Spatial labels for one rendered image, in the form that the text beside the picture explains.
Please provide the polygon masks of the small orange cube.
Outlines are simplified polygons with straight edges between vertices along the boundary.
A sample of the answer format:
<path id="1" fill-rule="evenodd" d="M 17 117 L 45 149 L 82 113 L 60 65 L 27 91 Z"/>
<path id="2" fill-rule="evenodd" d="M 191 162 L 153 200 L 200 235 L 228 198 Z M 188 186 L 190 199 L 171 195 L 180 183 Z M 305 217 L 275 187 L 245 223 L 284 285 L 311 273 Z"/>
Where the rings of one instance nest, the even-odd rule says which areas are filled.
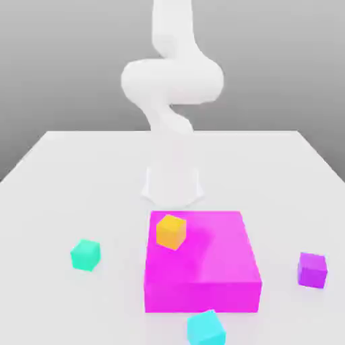
<path id="1" fill-rule="evenodd" d="M 156 243 L 176 251 L 187 236 L 187 221 L 167 214 L 156 225 Z"/>

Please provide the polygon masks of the small green cube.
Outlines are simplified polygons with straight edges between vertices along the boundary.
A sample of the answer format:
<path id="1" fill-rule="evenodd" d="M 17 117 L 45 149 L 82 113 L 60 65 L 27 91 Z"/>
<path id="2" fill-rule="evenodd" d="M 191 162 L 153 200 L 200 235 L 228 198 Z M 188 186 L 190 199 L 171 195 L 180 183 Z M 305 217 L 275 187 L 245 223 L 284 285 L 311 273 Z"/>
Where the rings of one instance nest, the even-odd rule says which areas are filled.
<path id="1" fill-rule="evenodd" d="M 100 243 L 81 239 L 70 254 L 73 268 L 91 272 L 101 258 Z"/>

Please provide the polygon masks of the small cyan cube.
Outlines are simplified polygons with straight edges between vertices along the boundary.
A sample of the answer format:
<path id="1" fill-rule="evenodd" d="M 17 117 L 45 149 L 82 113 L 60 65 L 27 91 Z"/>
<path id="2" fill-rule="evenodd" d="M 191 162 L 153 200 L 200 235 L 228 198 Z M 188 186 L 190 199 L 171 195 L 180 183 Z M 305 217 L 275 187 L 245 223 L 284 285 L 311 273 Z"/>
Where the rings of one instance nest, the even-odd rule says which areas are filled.
<path id="1" fill-rule="evenodd" d="M 226 332 L 215 310 L 188 318 L 187 339 L 190 345 L 225 345 Z"/>

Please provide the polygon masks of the small purple cube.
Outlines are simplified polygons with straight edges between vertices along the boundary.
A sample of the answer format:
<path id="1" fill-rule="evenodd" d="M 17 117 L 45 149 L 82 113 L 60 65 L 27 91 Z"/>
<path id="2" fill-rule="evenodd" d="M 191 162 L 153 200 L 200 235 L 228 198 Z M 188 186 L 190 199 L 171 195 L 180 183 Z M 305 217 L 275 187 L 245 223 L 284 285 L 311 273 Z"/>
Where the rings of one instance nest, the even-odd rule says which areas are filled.
<path id="1" fill-rule="evenodd" d="M 324 255 L 302 252 L 297 267 L 297 282 L 301 286 L 323 289 L 327 278 Z"/>

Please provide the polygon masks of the large magenta box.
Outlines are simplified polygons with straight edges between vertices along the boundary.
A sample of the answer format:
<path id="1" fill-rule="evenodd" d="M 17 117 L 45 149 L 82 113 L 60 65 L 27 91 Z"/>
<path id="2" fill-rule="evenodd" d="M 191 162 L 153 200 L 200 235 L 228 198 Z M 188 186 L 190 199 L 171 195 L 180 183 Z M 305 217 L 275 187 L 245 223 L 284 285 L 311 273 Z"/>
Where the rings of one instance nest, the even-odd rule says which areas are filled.
<path id="1" fill-rule="evenodd" d="M 156 242 L 156 226 L 168 213 L 150 214 L 144 274 L 147 313 L 255 313 L 262 280 L 239 211 L 173 211 L 187 221 L 176 250 Z"/>

